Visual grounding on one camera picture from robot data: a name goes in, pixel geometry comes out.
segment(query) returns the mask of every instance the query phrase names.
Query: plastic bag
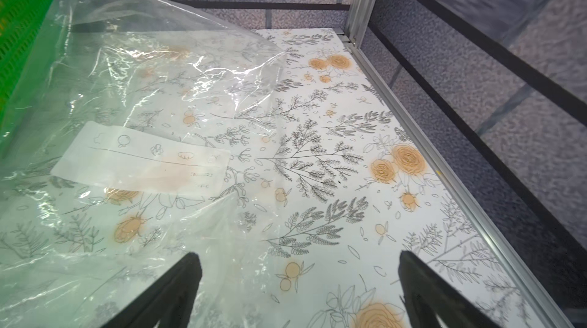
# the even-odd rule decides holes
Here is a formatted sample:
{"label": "plastic bag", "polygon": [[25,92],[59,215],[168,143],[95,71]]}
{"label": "plastic bag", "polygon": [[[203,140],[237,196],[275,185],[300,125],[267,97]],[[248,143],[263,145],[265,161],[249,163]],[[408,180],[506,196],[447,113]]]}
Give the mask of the plastic bag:
{"label": "plastic bag", "polygon": [[140,295],[188,251],[199,254],[202,280],[191,327],[217,322],[246,324],[246,312],[260,298],[267,273],[259,243],[239,227],[235,196],[229,195],[162,230],[137,253],[48,253],[3,266],[2,327],[100,327]]}
{"label": "plastic bag", "polygon": [[[277,228],[243,237],[255,220],[237,209],[250,201],[263,210],[263,222],[276,216],[273,189],[247,193],[243,185],[260,177],[248,165],[250,151],[279,147],[271,94],[284,63],[285,54],[266,39],[172,2],[54,0],[2,123],[0,263],[11,267],[0,278],[14,284],[5,286],[0,321],[47,326],[69,314],[79,315],[75,326],[99,324],[178,259],[165,253],[194,251],[206,277],[190,324],[255,326],[255,311],[267,309],[251,297],[264,292],[273,271],[258,240]],[[231,151],[242,167],[226,168],[223,190],[214,196],[113,189],[51,175],[90,121],[210,149],[231,151],[252,140],[263,147]],[[153,156],[159,150],[154,146]],[[101,159],[93,163],[111,161]],[[123,266],[150,279],[92,293],[95,282],[112,281]],[[90,296],[79,309],[70,306]]]}
{"label": "plastic bag", "polygon": [[[285,53],[266,39],[191,7],[54,0],[6,110],[1,140],[12,140],[9,129],[24,117],[36,141],[17,135],[11,147],[27,153],[48,147],[38,140],[70,141],[87,121],[197,145],[238,141],[238,130],[218,137],[217,125],[268,110],[284,65]],[[274,133],[269,119],[249,121],[250,134]]]}

